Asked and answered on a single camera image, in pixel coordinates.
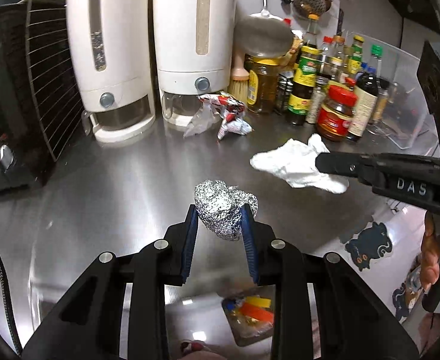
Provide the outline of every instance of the white grain dispenser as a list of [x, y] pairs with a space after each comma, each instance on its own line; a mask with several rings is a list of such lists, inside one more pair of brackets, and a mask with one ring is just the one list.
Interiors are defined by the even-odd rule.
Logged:
[[186, 126], [199, 107], [195, 96], [182, 95], [228, 87], [234, 17], [235, 0], [153, 0], [158, 86], [169, 122]]
[[148, 1], [67, 1], [70, 52], [84, 116], [101, 142], [133, 137], [155, 120]]

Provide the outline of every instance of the transparent plastic bin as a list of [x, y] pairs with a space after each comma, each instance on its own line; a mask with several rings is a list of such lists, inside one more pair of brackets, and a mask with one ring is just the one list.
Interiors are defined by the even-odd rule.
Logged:
[[[365, 38], [364, 62], [368, 63], [370, 60], [372, 44], [382, 46], [380, 76], [390, 83], [389, 98], [382, 117], [374, 125], [368, 126], [368, 131], [387, 136], [400, 149], [411, 148], [418, 135], [429, 131], [432, 132], [432, 140], [435, 140], [433, 116], [428, 114], [425, 96], [417, 79], [420, 59], [391, 44], [360, 35]], [[354, 34], [348, 36], [348, 42], [352, 42], [353, 36]]]

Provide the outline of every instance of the green bottle cap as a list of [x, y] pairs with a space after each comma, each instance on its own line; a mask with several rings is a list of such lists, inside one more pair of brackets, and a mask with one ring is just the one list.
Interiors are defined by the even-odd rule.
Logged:
[[372, 54], [375, 56], [382, 56], [382, 46], [379, 46], [378, 44], [373, 44], [372, 45]]

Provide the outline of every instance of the brush bristle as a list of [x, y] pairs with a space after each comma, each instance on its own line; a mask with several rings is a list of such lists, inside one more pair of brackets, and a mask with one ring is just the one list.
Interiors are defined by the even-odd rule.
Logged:
[[190, 218], [190, 224], [188, 226], [187, 237], [185, 245], [182, 250], [182, 277], [183, 283], [186, 282], [188, 276], [190, 276], [190, 268], [192, 267], [193, 251], [195, 248], [195, 240], [197, 239], [198, 230], [198, 212], [194, 209]]
[[255, 242], [252, 236], [252, 228], [250, 226], [250, 220], [245, 207], [242, 207], [242, 237], [243, 245], [245, 247], [245, 254], [247, 256], [248, 271], [255, 284], [258, 284], [259, 272], [258, 272], [258, 252], [255, 246]]
[[235, 79], [231, 79], [227, 92], [238, 101], [242, 102], [243, 104], [247, 104], [248, 80], [237, 81]]

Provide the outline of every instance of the red label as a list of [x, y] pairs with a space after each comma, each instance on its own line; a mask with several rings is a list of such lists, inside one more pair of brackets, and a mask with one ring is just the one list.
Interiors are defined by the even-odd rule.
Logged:
[[347, 135], [352, 117], [338, 114], [322, 104], [318, 115], [318, 125], [331, 134], [344, 137]]

